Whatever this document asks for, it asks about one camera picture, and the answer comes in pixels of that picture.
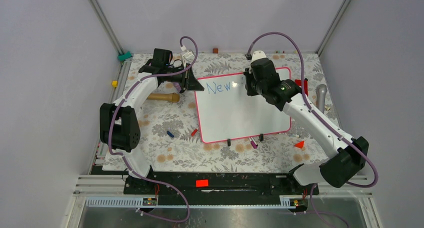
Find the pink framed whiteboard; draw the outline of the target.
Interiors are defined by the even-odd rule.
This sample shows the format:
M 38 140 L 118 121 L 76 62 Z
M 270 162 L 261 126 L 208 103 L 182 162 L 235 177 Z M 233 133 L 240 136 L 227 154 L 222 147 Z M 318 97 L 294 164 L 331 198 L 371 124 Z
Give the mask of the pink framed whiteboard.
M 289 115 L 261 95 L 248 96 L 241 72 L 199 78 L 203 91 L 194 93 L 201 141 L 224 142 L 290 130 Z

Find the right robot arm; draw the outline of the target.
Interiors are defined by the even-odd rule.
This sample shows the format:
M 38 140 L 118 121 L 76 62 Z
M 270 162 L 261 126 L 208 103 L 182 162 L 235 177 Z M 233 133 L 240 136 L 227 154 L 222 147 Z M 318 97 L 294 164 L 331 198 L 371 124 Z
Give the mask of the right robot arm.
M 301 193 L 307 185 L 327 182 L 340 188 L 364 166 L 369 147 L 362 136 L 350 134 L 331 123 L 325 115 L 302 95 L 302 88 L 293 80 L 281 80 L 274 63 L 267 57 L 253 59 L 243 72 L 248 96 L 261 95 L 267 103 L 295 119 L 324 150 L 327 159 L 302 164 L 292 169 L 287 189 Z

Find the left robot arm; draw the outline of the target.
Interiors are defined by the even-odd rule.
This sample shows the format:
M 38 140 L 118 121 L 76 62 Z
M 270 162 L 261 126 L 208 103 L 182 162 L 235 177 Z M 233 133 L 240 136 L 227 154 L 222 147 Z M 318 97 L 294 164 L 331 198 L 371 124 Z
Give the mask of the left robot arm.
M 170 50 L 156 48 L 139 70 L 136 82 L 112 103 L 103 103 L 99 109 L 100 140 L 108 145 L 109 153 L 122 157 L 129 175 L 137 178 L 136 187 L 144 194 L 152 192 L 155 180 L 149 176 L 148 164 L 139 142 L 141 130 L 137 112 L 148 96 L 164 82 L 174 83 L 185 91 L 204 91 L 196 79 L 192 66 L 197 55 L 182 47 L 179 66 L 172 63 Z

